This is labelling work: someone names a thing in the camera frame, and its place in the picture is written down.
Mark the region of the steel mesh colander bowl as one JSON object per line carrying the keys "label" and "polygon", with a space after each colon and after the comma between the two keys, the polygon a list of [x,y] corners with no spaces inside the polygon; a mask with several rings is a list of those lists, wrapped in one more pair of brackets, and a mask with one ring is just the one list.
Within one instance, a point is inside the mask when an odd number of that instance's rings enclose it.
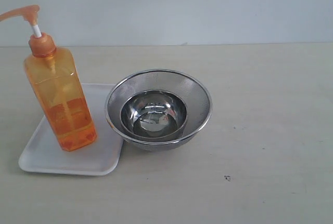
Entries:
{"label": "steel mesh colander bowl", "polygon": [[114,86],[105,102],[111,128],[147,151],[186,144],[205,127],[211,113],[212,99],[201,82],[166,69],[129,75]]}

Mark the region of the orange soap pump bottle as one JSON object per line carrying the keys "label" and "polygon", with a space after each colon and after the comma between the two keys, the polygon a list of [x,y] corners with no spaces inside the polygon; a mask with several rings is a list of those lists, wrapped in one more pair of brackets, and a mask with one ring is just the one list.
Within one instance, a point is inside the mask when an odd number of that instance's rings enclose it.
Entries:
{"label": "orange soap pump bottle", "polygon": [[92,144],[97,131],[89,111],[70,50],[58,47],[37,23],[38,5],[1,14],[1,20],[21,16],[33,31],[31,54],[24,70],[60,147],[74,151]]}

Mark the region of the small shiny steel bowl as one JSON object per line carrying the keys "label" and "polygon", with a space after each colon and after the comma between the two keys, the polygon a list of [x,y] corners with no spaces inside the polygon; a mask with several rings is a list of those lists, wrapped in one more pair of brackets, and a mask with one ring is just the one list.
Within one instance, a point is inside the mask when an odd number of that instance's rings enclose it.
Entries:
{"label": "small shiny steel bowl", "polygon": [[187,105],[166,90],[145,90],[128,99],[120,113],[123,131],[146,142],[166,142],[182,136],[188,120]]}

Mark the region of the white rectangular plastic tray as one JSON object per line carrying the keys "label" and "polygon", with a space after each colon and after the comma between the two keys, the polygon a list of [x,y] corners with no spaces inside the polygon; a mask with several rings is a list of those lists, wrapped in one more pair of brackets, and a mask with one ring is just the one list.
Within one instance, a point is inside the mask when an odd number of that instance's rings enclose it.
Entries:
{"label": "white rectangular plastic tray", "polygon": [[112,172],[123,146],[123,139],[109,126],[104,112],[113,87],[113,84],[82,84],[98,134],[94,143],[71,152],[62,150],[43,117],[19,157],[19,167],[31,173],[81,176],[104,176]]}

